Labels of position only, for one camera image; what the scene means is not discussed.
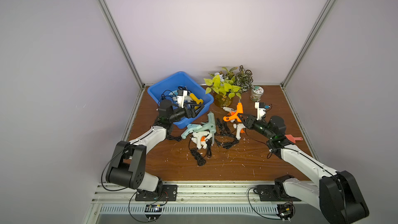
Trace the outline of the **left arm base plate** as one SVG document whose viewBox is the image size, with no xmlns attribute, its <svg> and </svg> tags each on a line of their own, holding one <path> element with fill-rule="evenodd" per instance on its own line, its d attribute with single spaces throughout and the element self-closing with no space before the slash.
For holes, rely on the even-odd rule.
<svg viewBox="0 0 398 224">
<path fill-rule="evenodd" d="M 161 185 L 155 191 L 137 190 L 135 201 L 176 201 L 178 186 L 175 184 Z"/>
</svg>

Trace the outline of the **yellow glue gun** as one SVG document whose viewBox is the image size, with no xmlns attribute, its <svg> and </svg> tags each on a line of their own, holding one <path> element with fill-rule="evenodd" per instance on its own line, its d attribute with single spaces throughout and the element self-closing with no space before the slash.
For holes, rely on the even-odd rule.
<svg viewBox="0 0 398 224">
<path fill-rule="evenodd" d="M 204 103 L 204 100 L 198 98 L 194 93 L 190 93 L 189 98 L 191 99 L 190 102 L 193 103 L 195 106 L 200 106 Z"/>
</svg>

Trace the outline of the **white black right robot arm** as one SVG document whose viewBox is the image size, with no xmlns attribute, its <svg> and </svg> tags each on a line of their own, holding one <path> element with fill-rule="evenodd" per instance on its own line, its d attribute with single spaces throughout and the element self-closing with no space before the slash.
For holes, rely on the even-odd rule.
<svg viewBox="0 0 398 224">
<path fill-rule="evenodd" d="M 247 114 L 238 114 L 238 117 L 247 129 L 268 139 L 266 145 L 271 154 L 311 180 L 311 184 L 307 184 L 290 175 L 280 177 L 275 183 L 283 194 L 320 210 L 331 224 L 352 224 L 369 216 L 369 208 L 354 176 L 333 169 L 302 151 L 296 145 L 296 138 L 286 134 L 281 117 L 272 116 L 269 121 Z"/>
</svg>

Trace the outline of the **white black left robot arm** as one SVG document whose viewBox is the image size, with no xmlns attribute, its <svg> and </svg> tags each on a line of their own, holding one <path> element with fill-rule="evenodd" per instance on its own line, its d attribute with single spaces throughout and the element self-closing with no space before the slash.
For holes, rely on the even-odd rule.
<svg viewBox="0 0 398 224">
<path fill-rule="evenodd" d="M 183 118 L 195 118 L 203 108 L 203 104 L 194 102 L 179 107 L 170 100 L 161 101 L 157 109 L 158 116 L 147 132 L 134 140 L 120 141 L 116 145 L 105 167 L 105 181 L 159 197 L 163 193 L 163 182 L 146 172 L 147 153 L 170 136 L 175 122 Z"/>
</svg>

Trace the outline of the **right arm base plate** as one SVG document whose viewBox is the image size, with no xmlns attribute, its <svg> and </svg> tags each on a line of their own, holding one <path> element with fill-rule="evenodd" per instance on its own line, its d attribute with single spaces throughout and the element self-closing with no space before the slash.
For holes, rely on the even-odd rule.
<svg viewBox="0 0 398 224">
<path fill-rule="evenodd" d="M 257 185 L 254 189 L 261 202 L 300 202 L 300 199 L 290 197 L 276 185 Z"/>
</svg>

